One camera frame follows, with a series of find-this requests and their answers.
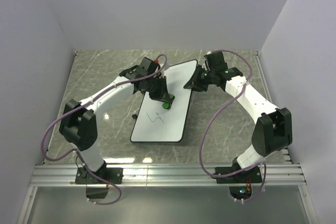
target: handwritten mark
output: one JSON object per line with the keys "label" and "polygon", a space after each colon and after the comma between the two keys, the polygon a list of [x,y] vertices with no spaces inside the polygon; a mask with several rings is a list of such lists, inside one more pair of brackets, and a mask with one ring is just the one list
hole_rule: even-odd
{"label": "handwritten mark", "polygon": [[157,114],[158,116],[157,116],[157,118],[154,119],[154,121],[150,118],[150,116],[148,115],[148,113],[147,113],[147,116],[148,116],[149,120],[151,120],[152,123],[154,123],[154,122],[156,121],[156,119],[160,119],[161,122],[163,122],[163,120],[162,120],[162,118],[160,117],[160,115],[159,115],[158,113],[156,113],[156,114]]}

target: white wall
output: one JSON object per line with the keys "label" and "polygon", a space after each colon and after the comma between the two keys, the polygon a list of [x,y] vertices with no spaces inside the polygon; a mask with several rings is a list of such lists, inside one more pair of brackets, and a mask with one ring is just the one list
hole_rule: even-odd
{"label": "white wall", "polygon": [[288,0],[261,60],[272,97],[293,116],[290,152],[321,224],[336,223],[336,0]]}
{"label": "white wall", "polygon": [[47,0],[75,49],[260,50],[286,0]]}
{"label": "white wall", "polygon": [[73,56],[45,0],[0,0],[0,222],[15,223]]}

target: marble table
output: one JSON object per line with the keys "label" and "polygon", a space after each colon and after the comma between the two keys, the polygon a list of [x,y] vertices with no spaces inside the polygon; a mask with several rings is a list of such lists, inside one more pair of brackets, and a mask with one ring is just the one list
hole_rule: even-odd
{"label": "marble table", "polygon": [[[166,53],[170,65],[197,59],[203,61],[207,50],[96,50],[79,51],[75,57],[59,113],[70,99],[86,98],[115,79],[125,68],[139,64],[143,57],[155,59]],[[250,83],[266,97],[265,84],[256,61],[256,52],[239,51],[252,65]],[[229,67],[237,67],[246,76],[248,68],[231,54],[224,54]],[[207,92],[193,92],[184,138],[179,143],[131,143],[130,136],[143,95],[136,93],[107,111],[100,124],[98,146],[107,163],[198,163],[198,149],[203,132],[213,114],[231,97],[220,88],[209,87]],[[71,146],[58,132],[56,125],[48,148],[51,157],[60,156]],[[250,144],[254,124],[248,113],[235,102],[225,109],[210,128],[203,148],[205,163],[231,163]],[[283,163],[282,152],[272,154],[268,163]],[[70,154],[54,163],[73,164]]]}

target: green object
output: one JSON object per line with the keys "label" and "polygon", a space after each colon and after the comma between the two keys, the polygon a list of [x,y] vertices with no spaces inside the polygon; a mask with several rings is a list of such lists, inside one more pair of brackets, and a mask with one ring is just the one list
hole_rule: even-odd
{"label": "green object", "polygon": [[[169,97],[174,101],[175,100],[175,96],[173,94],[169,94]],[[168,103],[168,102],[164,102],[162,104],[162,108],[164,108],[165,110],[170,110],[170,108],[172,107],[172,103]]]}

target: whiteboard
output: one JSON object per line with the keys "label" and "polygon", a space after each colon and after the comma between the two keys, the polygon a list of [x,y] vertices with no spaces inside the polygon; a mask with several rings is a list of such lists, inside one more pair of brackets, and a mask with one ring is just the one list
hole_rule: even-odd
{"label": "whiteboard", "polygon": [[170,110],[162,108],[162,102],[151,100],[149,93],[145,93],[131,142],[176,143],[182,140],[192,93],[183,86],[193,75],[197,63],[197,60],[191,60],[170,66],[165,71],[168,93],[175,96]]}

